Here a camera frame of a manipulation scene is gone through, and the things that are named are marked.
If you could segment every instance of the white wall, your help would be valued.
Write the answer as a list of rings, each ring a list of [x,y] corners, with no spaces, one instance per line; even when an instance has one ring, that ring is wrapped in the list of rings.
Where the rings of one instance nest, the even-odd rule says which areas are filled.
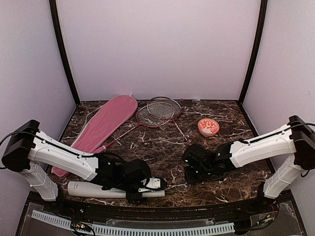
[[[59,0],[81,100],[238,99],[259,0]]]
[[[1,1],[0,72],[0,138],[36,119],[40,129],[58,139],[75,104],[49,1]],[[1,156],[4,149],[5,145],[0,148]],[[18,173],[0,171],[0,235],[15,235],[29,189]]]
[[[268,2],[265,28],[244,107],[263,134],[298,115],[315,122],[315,2]],[[274,159],[278,168],[284,159]],[[308,235],[315,235],[315,172],[291,187]]]

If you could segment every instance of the badminton racket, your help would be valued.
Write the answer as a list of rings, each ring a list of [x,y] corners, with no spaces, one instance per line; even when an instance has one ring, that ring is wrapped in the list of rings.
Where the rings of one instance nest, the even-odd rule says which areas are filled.
[[[158,115],[159,117],[165,117],[165,119],[160,119],[160,118],[157,118],[157,117],[151,115],[149,113],[149,109],[148,109],[148,107],[151,107],[151,106],[152,106],[153,111],[155,111],[156,115]],[[165,109],[163,109],[163,110],[160,109],[159,111],[154,107],[157,107],[156,104],[148,104],[147,106],[141,108],[136,114],[136,118],[138,121],[138,124],[136,126],[131,128],[130,130],[128,130],[127,132],[125,132],[124,134],[122,134],[121,136],[116,138],[115,140],[111,141],[110,143],[103,145],[100,148],[96,149],[94,151],[94,153],[101,153],[101,152],[105,151],[114,142],[116,142],[118,139],[122,138],[123,136],[125,136],[127,133],[134,130],[138,126],[143,125],[143,126],[148,127],[148,128],[158,128],[158,127],[161,127],[162,125],[165,125],[166,123],[168,123],[171,120],[171,119],[166,119],[166,117],[174,116],[174,109],[170,104],[165,104],[164,105]]]
[[[174,120],[182,113],[182,107],[181,105],[179,105],[178,102],[168,97],[154,97],[148,102],[148,110],[152,116],[158,119],[173,120],[174,124],[176,125],[177,129],[182,134],[188,145],[191,145],[185,134],[182,132],[182,130],[179,128]]]

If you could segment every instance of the pink racket cover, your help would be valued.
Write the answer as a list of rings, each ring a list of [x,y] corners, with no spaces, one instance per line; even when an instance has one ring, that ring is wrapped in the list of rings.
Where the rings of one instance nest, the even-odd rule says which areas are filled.
[[[84,152],[93,152],[135,113],[137,107],[137,100],[133,97],[121,95],[112,98],[103,105],[86,127],[83,127],[81,136],[72,147]],[[52,173],[59,177],[69,174],[68,171],[57,167],[52,168]]]

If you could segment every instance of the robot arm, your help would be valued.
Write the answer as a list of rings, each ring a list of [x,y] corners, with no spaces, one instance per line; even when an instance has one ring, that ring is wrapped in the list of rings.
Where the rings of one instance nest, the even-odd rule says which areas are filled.
[[[183,155],[190,165],[185,178],[188,183],[216,181],[236,168],[281,154],[289,156],[263,187],[264,196],[274,199],[302,172],[315,169],[315,132],[298,116],[273,132],[221,145],[216,153],[198,145],[188,147]]]
[[[106,153],[85,153],[59,143],[38,127],[39,122],[31,120],[17,129],[7,145],[2,163],[6,168],[19,172],[46,201],[56,200],[58,187],[49,179],[40,163],[74,173],[102,186],[102,190],[123,190],[129,199],[138,200],[142,198],[142,192],[166,187],[164,180],[157,181],[158,178],[152,177],[149,166],[143,160],[126,162],[110,158]]]

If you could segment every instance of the round container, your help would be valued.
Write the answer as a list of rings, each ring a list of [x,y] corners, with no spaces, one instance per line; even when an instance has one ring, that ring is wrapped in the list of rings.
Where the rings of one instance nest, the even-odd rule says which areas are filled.
[[[203,136],[211,137],[218,133],[220,126],[215,120],[205,118],[198,122],[198,129]]]

